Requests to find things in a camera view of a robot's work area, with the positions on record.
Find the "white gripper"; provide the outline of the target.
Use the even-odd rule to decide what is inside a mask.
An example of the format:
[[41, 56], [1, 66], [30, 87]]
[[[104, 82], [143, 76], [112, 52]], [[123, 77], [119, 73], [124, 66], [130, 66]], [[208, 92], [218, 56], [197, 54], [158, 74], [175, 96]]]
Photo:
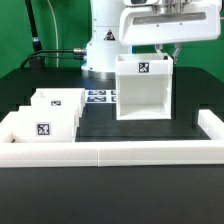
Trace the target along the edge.
[[217, 39], [221, 33], [222, 0], [124, 0], [119, 40], [123, 45], [174, 44], [174, 64], [183, 42]]

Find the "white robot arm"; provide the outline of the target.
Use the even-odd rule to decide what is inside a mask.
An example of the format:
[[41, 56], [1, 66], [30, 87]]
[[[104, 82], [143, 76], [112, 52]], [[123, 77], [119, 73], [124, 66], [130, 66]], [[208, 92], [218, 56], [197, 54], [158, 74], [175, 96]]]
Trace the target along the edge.
[[115, 57], [134, 46], [214, 40], [221, 33], [224, 0], [90, 0], [92, 37], [84, 73], [100, 78], [115, 73]]

